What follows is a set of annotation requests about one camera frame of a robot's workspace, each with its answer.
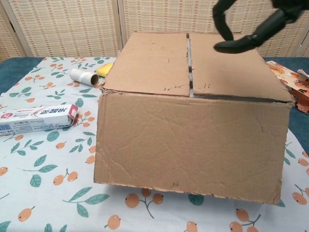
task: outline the paper roll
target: paper roll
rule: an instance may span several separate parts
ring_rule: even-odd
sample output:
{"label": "paper roll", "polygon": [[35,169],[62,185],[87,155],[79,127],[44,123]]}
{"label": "paper roll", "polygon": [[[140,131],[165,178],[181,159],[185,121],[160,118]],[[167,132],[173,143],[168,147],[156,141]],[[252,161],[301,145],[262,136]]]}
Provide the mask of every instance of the paper roll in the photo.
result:
{"label": "paper roll", "polygon": [[98,83],[98,75],[95,72],[86,72],[81,69],[72,69],[70,78],[86,85],[95,86]]}

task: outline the blue cloth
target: blue cloth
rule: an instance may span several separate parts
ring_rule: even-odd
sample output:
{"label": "blue cloth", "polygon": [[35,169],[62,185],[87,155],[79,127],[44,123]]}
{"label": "blue cloth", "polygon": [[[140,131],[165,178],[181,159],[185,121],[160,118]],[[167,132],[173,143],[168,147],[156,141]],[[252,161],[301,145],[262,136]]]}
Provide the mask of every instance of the blue cloth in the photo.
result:
{"label": "blue cloth", "polygon": [[[11,58],[0,63],[0,94],[8,91],[16,82],[23,78],[42,58]],[[309,58],[265,58],[297,71],[303,69],[309,73]],[[289,129],[296,136],[304,150],[309,154],[309,115],[291,109]]]}

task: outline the box flap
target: box flap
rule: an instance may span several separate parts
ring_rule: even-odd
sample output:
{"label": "box flap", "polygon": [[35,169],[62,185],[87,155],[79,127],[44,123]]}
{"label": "box flap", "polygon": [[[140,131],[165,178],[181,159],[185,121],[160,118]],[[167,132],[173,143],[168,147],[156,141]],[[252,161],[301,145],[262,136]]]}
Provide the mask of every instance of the box flap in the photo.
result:
{"label": "box flap", "polygon": [[190,33],[194,94],[291,102],[286,88],[256,50],[219,53],[213,46],[220,41],[223,41],[220,35]]}
{"label": "box flap", "polygon": [[102,95],[94,181],[278,203],[290,107]]}
{"label": "box flap", "polygon": [[189,96],[184,33],[133,33],[106,76],[104,88]]}

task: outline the yellow sponge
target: yellow sponge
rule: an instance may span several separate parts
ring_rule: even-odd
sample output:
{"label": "yellow sponge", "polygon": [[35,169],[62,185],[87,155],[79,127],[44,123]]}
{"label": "yellow sponge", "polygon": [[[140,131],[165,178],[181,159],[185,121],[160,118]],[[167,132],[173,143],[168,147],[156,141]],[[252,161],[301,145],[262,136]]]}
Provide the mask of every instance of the yellow sponge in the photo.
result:
{"label": "yellow sponge", "polygon": [[108,74],[108,72],[111,70],[111,68],[112,68],[112,63],[105,64],[102,67],[97,69],[97,74],[99,76],[105,77]]}

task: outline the tablecloth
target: tablecloth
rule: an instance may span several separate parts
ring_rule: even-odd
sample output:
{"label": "tablecloth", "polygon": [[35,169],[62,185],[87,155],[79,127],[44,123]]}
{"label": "tablecloth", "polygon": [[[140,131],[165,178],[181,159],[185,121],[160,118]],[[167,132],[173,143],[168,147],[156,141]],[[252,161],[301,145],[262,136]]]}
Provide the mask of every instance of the tablecloth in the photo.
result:
{"label": "tablecloth", "polygon": [[93,183],[100,90],[68,73],[113,61],[44,58],[1,94],[0,110],[80,110],[70,128],[0,137],[0,232],[309,231],[309,156],[290,131],[279,206]]}

